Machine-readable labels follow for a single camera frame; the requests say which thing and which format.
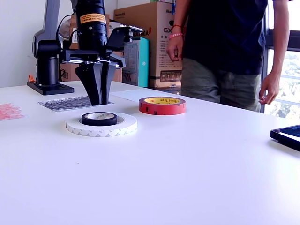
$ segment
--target person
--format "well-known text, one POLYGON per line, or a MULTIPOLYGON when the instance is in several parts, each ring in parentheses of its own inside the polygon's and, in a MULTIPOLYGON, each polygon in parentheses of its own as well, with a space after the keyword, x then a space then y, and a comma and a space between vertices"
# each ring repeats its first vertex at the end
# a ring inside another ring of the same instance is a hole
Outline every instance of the person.
POLYGON ((288 1, 273 0, 274 62, 261 84, 268 0, 177 0, 167 52, 183 59, 181 94, 256 112, 274 101, 289 40, 288 1))

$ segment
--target double-sided tape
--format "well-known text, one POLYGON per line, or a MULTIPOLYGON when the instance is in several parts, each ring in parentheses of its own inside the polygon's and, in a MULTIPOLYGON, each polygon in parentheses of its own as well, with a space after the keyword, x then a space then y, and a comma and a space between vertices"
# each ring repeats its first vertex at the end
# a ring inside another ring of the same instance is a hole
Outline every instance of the double-sided tape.
POLYGON ((177 115, 186 111, 186 101, 175 97, 146 97, 140 99, 139 110, 151 115, 177 115))
POLYGON ((82 124, 81 118, 73 118, 66 121, 66 128, 69 132, 87 136, 87 137, 112 137, 126 135, 137 129, 137 120, 135 117, 114 112, 117 115, 117 124, 106 127, 95 127, 82 124))
POLYGON ((110 112, 91 112, 84 114, 81 117, 81 122, 84 125, 105 127, 117 124, 118 116, 110 112))

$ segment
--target tablet screen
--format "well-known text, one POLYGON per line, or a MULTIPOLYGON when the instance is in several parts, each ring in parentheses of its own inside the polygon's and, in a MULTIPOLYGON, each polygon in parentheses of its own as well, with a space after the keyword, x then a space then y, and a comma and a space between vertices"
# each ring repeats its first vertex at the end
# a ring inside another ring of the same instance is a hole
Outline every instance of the tablet screen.
POLYGON ((279 129, 277 132, 300 142, 300 125, 279 129))

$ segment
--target bracelet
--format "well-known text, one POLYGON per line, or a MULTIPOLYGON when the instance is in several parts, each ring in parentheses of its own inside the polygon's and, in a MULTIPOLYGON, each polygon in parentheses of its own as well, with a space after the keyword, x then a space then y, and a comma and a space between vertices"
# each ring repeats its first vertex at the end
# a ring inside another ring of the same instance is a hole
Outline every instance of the bracelet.
POLYGON ((180 27, 181 30, 182 30, 182 26, 175 24, 175 25, 172 26, 171 31, 173 30, 174 27, 180 27))
POLYGON ((169 36, 169 40, 171 40, 172 38, 175 38, 175 37, 179 37, 179 36, 183 36, 183 33, 171 34, 169 36))

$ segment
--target hand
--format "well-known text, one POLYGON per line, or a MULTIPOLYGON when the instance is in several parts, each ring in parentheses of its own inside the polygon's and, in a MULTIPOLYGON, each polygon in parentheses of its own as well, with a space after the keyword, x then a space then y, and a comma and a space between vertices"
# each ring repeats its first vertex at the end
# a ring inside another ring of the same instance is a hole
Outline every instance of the hand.
MULTIPOLYGON (((173 29, 174 33, 181 33, 181 29, 176 30, 175 28, 173 29)), ((173 37, 169 41, 169 45, 167 47, 167 53, 170 56, 170 59, 172 61, 180 61, 182 60, 182 49, 183 49, 183 37, 178 36, 178 37, 173 37)))
POLYGON ((262 82, 262 89, 259 93, 260 103, 262 105, 271 104, 279 94, 279 82, 281 72, 271 72, 262 82))

